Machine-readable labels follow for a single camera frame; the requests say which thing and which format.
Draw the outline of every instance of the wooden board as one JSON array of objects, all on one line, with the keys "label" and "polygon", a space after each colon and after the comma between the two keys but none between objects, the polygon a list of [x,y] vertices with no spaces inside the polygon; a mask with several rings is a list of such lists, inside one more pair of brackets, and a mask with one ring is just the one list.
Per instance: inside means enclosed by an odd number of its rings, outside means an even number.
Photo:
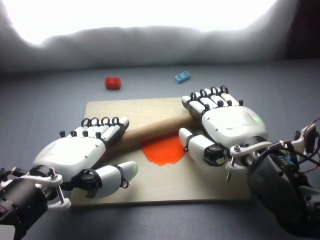
[{"label": "wooden board", "polygon": [[[187,110],[181,98],[136,99],[89,102],[85,118],[122,117],[130,120],[130,129],[181,115]],[[171,201],[223,201],[247,200],[250,191],[245,174],[233,174],[226,181],[224,166],[210,167],[195,162],[188,154],[175,164],[158,166],[149,162],[141,149],[112,159],[109,164],[126,161],[138,163],[137,176],[127,189],[101,199],[86,198],[86,191],[74,189],[71,193],[73,206],[117,203],[150,203]]]}]

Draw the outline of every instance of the white robotic hand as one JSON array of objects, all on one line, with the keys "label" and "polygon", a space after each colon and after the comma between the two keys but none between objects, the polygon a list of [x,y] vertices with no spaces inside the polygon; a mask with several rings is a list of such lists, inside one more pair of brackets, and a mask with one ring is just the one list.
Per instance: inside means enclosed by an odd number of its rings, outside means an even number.
[{"label": "white robotic hand", "polygon": [[68,136],[61,131],[61,138],[47,145],[35,158],[33,169],[46,172],[46,166],[54,167],[62,176],[62,190],[87,190],[88,198],[103,198],[121,187],[127,188],[138,172],[136,162],[128,161],[98,169],[95,169],[95,164],[107,156],[108,146],[114,144],[128,126],[127,117],[114,117],[111,121],[104,117],[101,122],[96,117],[85,118],[81,126]]},{"label": "white robotic hand", "polygon": [[179,138],[184,150],[197,162],[219,167],[224,165],[232,146],[245,146],[247,141],[266,141],[265,124],[243,103],[243,100],[234,99],[225,86],[183,96],[183,106],[201,122],[204,134],[181,128]]}]

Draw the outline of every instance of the table surface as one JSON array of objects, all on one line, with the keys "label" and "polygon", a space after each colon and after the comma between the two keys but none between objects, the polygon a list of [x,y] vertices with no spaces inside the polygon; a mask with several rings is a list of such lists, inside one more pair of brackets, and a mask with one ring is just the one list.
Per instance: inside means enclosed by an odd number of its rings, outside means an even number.
[{"label": "table surface", "polygon": [[[191,79],[177,84],[174,76]],[[120,77],[107,91],[106,76]],[[254,110],[270,141],[292,140],[319,116],[320,60],[253,65],[96,69],[2,76],[0,81],[0,167],[29,169],[59,131],[74,130],[90,101],[171,98],[226,85]],[[306,162],[302,170],[313,167]],[[308,173],[320,189],[319,169]],[[193,204],[148,204],[47,212],[25,240],[87,239],[303,239],[292,237],[256,200]]]}]

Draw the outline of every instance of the bright white light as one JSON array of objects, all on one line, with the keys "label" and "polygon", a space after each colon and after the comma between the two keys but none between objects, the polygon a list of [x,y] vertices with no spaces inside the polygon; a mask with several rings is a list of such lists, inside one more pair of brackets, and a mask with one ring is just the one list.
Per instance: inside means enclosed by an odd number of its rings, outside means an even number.
[{"label": "bright white light", "polygon": [[175,26],[199,31],[245,29],[276,0],[3,0],[27,42],[104,27]]}]

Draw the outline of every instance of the wooden rolling pin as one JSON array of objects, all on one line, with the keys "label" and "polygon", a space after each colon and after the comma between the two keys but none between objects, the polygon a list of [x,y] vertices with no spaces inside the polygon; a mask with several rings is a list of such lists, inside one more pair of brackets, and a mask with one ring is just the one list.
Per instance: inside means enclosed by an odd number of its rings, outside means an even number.
[{"label": "wooden rolling pin", "polygon": [[148,141],[177,134],[180,128],[197,130],[199,124],[186,113],[126,131],[121,140],[107,150],[107,159],[139,149]]}]

